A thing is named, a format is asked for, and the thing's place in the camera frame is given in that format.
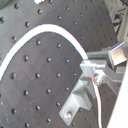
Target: gray metal surface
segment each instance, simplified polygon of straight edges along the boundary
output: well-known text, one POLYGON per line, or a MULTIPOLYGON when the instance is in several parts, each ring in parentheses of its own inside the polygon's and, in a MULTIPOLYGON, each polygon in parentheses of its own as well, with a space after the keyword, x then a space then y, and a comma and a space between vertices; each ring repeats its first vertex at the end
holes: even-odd
MULTIPOLYGON (((0 64, 26 32, 44 24, 69 31, 86 51, 116 43, 116 35, 102 0, 12 0, 0 10, 0 64)), ((14 56, 0 82, 0 127, 66 128, 59 111, 81 74, 81 57, 63 37, 39 34, 14 56)), ((107 85, 100 87, 103 127, 116 99, 107 85)), ((97 103, 80 109, 70 127, 98 128, 97 103)))

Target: mounting hole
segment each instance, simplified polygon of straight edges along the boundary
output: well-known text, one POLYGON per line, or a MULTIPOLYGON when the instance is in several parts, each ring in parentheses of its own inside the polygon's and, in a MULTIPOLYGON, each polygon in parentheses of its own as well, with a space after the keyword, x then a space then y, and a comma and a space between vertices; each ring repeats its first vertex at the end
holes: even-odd
POLYGON ((0 23, 3 24, 5 21, 4 17, 0 17, 0 23))
POLYGON ((15 3, 15 4, 14 4, 14 8, 15 8, 15 9, 18 9, 18 8, 19 8, 19 4, 18 4, 18 3, 15 3))

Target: white cable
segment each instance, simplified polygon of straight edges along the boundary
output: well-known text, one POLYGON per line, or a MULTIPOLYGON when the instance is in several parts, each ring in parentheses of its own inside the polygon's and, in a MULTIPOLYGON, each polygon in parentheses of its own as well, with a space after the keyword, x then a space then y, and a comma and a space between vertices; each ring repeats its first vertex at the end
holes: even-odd
MULTIPOLYGON (((86 54, 86 52, 84 51, 84 49, 82 48, 82 46, 80 45, 80 43, 64 28, 57 26, 57 25, 52 25, 52 24, 43 24, 40 26, 37 26, 33 29, 31 29, 29 32, 27 32, 11 49, 10 51, 7 53, 5 59, 3 60, 1 66, 0 66, 0 81, 2 80, 2 77, 10 63, 10 61, 12 60, 12 58, 14 57, 14 55, 27 43, 27 41, 29 41, 32 37, 40 34, 40 33, 44 33, 44 32, 53 32, 53 33, 57 33, 61 36, 63 36, 64 38, 66 38, 74 47, 75 49, 78 51, 78 53, 81 55, 82 59, 88 59, 88 56, 86 54)), ((102 124, 101 124, 101 100, 100 100, 100 95, 99 95, 99 91, 98 91, 98 87, 94 84, 94 89, 95 89, 95 93, 97 96, 97 103, 98 103, 98 121, 99 121, 99 128, 102 128, 102 124)))
POLYGON ((96 86, 94 84, 94 82, 92 82, 94 85, 94 90, 96 93, 96 99, 97 99, 97 105, 98 105, 98 124, 99 124, 99 128, 102 128, 102 120, 101 120, 101 99, 100 99, 100 93, 99 93, 99 89, 98 86, 96 86))

